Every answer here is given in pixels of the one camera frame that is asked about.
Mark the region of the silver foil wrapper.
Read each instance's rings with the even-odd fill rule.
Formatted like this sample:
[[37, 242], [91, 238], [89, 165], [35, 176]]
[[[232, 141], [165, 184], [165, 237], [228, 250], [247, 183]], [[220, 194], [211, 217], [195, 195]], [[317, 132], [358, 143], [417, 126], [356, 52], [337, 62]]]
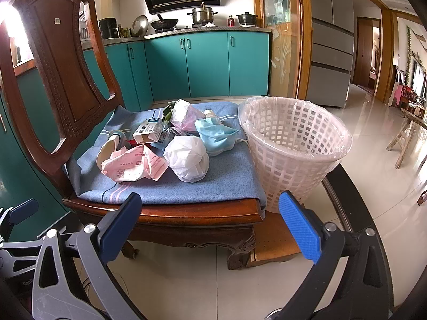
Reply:
[[175, 128], [168, 128], [162, 131], [159, 140], [157, 142], [150, 143], [150, 146], [163, 152], [167, 145], [173, 140], [176, 135], [177, 133], [175, 131]]

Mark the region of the light blue face mask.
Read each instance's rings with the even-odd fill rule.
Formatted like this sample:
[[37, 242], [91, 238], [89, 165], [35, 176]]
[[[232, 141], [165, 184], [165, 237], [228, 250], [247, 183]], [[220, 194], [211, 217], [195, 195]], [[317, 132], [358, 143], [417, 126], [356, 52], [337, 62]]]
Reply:
[[232, 150], [240, 133], [239, 129], [223, 125], [218, 118], [198, 119], [195, 128], [210, 157]]

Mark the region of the white medicine carton box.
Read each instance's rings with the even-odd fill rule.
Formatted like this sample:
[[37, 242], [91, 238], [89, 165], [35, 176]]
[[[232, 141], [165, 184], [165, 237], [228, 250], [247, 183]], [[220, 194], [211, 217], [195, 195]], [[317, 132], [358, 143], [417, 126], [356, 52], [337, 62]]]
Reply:
[[138, 145], [155, 143], [159, 141], [163, 128], [160, 118], [146, 119], [133, 132], [133, 139]]

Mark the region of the pink paper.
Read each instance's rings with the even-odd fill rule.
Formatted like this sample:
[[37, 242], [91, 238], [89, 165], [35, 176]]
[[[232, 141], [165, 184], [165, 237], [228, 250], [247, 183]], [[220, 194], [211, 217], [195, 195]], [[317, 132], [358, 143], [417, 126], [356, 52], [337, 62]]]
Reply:
[[169, 167], [167, 161], [145, 145], [128, 149], [126, 142], [119, 134], [112, 134], [103, 144], [96, 156], [101, 173], [117, 183], [159, 180]]

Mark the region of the teal kitchen cabinets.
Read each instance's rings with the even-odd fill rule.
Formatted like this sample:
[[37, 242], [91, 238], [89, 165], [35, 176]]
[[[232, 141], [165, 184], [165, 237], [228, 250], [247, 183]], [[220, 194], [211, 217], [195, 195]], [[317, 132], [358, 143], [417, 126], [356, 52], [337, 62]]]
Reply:
[[[265, 95], [268, 91], [267, 33], [230, 27], [179, 30], [172, 35], [125, 42], [124, 55], [114, 51], [120, 46], [117, 39], [102, 43], [122, 92], [122, 107], [132, 113], [153, 110], [153, 101], [206, 98], [205, 103], [197, 104], [198, 110], [212, 110], [224, 125], [243, 131], [238, 106], [227, 101], [227, 96]], [[35, 68], [39, 85], [28, 89], [47, 103], [33, 100], [34, 114], [50, 113], [59, 137], [40, 72]], [[93, 146], [109, 118], [92, 130], [72, 158], [78, 159]]]

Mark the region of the wooden glass sliding door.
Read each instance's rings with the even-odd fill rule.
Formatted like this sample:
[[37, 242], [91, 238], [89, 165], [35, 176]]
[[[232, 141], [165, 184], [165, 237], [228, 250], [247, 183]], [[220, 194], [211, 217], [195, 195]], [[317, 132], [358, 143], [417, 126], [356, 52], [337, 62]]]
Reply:
[[271, 32], [268, 93], [305, 100], [313, 23], [310, 0], [253, 0], [257, 24]]

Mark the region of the white plastic waste basket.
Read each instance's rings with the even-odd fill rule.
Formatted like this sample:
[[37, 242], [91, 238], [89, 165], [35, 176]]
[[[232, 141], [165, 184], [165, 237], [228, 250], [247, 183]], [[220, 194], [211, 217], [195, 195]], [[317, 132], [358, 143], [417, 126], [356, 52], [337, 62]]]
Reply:
[[353, 143], [339, 118], [309, 101], [255, 96], [239, 105], [238, 118], [268, 212], [279, 211], [284, 191], [303, 203]]

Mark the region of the pink translucent plastic bag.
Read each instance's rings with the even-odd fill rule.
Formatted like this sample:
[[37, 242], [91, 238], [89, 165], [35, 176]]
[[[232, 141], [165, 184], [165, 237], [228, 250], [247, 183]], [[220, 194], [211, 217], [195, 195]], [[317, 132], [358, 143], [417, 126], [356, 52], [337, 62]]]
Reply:
[[182, 131], [197, 132], [195, 122], [204, 118], [205, 114], [202, 111], [189, 102], [179, 99], [175, 102], [170, 122], [174, 127]]

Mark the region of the black wok pan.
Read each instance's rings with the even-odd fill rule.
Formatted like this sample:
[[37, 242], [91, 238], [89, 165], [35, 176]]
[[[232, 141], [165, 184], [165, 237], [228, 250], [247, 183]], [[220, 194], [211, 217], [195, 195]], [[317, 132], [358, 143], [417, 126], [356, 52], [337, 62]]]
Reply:
[[158, 20], [152, 21], [151, 26], [154, 30], [169, 30], [177, 26], [178, 19], [167, 18], [164, 19], [160, 14], [157, 14]]

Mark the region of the green leafy vegetable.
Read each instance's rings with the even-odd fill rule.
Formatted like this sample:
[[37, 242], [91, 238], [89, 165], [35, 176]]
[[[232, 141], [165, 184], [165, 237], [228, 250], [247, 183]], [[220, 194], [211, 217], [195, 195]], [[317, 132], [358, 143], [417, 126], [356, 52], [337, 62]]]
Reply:
[[175, 101], [171, 101], [163, 110], [162, 121], [164, 124], [170, 124], [170, 120], [172, 118], [172, 112], [175, 107]]

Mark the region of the dark casserole pot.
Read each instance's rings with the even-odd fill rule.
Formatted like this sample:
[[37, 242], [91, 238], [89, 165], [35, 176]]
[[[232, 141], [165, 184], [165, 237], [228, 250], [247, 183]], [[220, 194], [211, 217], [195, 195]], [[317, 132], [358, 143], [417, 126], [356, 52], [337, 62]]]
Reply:
[[245, 12], [243, 14], [238, 14], [238, 21], [240, 25], [244, 26], [256, 26], [257, 25], [257, 15], [250, 14], [249, 12]]

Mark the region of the red snack wrapper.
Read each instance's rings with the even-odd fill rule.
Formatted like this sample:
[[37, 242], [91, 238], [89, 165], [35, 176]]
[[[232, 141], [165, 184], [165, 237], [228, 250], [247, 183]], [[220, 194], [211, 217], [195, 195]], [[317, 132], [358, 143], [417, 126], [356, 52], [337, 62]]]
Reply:
[[138, 146], [138, 143], [134, 139], [128, 140], [128, 143], [130, 144], [131, 147], [137, 147]]

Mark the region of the black air fryer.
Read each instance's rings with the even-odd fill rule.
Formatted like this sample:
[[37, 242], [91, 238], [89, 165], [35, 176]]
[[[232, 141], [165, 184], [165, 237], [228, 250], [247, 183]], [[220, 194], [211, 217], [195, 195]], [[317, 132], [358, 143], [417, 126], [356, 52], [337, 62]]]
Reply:
[[98, 22], [102, 39], [119, 38], [117, 20], [115, 17], [106, 17]]

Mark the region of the steel pot lid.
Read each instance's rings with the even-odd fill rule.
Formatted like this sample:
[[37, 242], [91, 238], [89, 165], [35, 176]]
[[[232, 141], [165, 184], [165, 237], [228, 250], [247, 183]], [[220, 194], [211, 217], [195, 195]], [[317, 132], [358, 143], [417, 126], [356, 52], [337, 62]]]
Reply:
[[149, 28], [149, 21], [147, 16], [140, 15], [132, 23], [131, 32], [134, 37], [143, 37]]

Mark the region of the white plastic bag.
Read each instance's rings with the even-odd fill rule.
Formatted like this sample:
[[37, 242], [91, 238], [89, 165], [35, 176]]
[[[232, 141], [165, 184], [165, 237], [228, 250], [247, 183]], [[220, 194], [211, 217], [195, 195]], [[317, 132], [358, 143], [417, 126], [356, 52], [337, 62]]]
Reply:
[[204, 179], [209, 168], [208, 153], [203, 141], [196, 136], [175, 136], [164, 149], [164, 159], [185, 183]]

